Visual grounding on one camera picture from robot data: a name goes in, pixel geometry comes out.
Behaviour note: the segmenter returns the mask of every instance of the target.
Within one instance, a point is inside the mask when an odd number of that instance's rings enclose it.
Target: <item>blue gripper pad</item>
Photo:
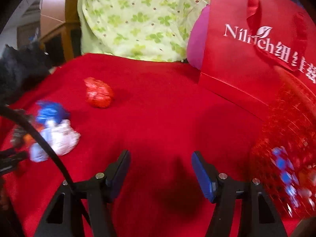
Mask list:
[[[119,195],[130,164],[131,154],[129,151],[125,150],[121,153],[116,162],[108,166],[106,170],[105,184],[111,188],[111,201]]]
[[[214,202],[217,183],[210,179],[203,164],[204,163],[201,162],[197,153],[194,152],[192,154],[192,166],[200,184],[201,190],[205,198],[207,198],[210,202]]]

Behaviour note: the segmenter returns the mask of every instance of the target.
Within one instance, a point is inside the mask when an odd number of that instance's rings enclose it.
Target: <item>wall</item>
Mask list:
[[[32,3],[34,3],[34,1],[35,0],[23,0],[19,4],[19,6],[15,9],[13,14],[11,15],[11,17],[8,20],[6,26],[4,27],[4,30],[6,30],[6,28],[18,27],[18,26],[22,26],[24,24],[28,24],[28,23],[32,23],[32,22],[38,21],[39,17],[40,17],[40,14],[34,15],[35,19],[33,19],[32,17],[31,17],[31,19],[29,19],[29,17],[27,17],[25,22],[24,22],[24,19],[23,19],[23,14],[32,5]]]
[[[17,49],[16,27],[3,30],[0,34],[0,55],[2,55],[6,44]]]

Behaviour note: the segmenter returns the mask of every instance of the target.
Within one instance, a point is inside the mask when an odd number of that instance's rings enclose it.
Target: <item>green floral fabric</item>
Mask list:
[[[78,0],[82,53],[145,61],[186,58],[192,27],[209,0]]]

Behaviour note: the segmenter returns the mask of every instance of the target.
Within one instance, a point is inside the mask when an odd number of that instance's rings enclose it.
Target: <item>red cloth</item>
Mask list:
[[[115,100],[109,108],[93,108],[85,101],[83,80],[90,76],[112,87]],[[130,170],[112,207],[119,237],[204,237],[214,205],[202,195],[192,152],[200,150],[220,172],[245,180],[249,151],[262,122],[198,86],[198,77],[197,69],[183,63],[88,54],[56,70],[15,107],[35,114],[35,102],[45,99],[60,102],[70,112],[71,126],[81,138],[61,160],[75,181],[103,171],[123,149],[131,151]],[[51,160],[27,161],[7,175],[7,189],[27,237],[33,236],[62,181]],[[236,204],[235,236],[240,218]],[[289,233],[297,222],[286,222]]]

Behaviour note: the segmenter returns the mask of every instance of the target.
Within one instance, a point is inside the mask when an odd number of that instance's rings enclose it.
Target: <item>black fabric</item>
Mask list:
[[[61,42],[61,35],[57,35],[45,43],[46,52],[51,56],[51,60],[55,66],[59,66],[66,62],[64,57],[64,49]]]
[[[15,50],[6,46],[0,59],[0,103],[11,104],[46,76],[52,63],[34,42]]]
[[[10,199],[4,190],[4,180],[0,177],[0,233],[5,237],[25,237],[21,223],[15,214]]]
[[[34,122],[33,115],[28,115],[25,113],[25,110],[23,109],[16,109],[14,110],[18,114],[20,114],[22,117],[24,117],[30,124]],[[15,148],[20,148],[24,144],[23,137],[26,135],[27,132],[24,130],[23,127],[16,125],[13,130],[12,138],[10,140],[10,143]]]
[[[74,57],[81,55],[81,29],[72,29],[70,31],[72,50]]]

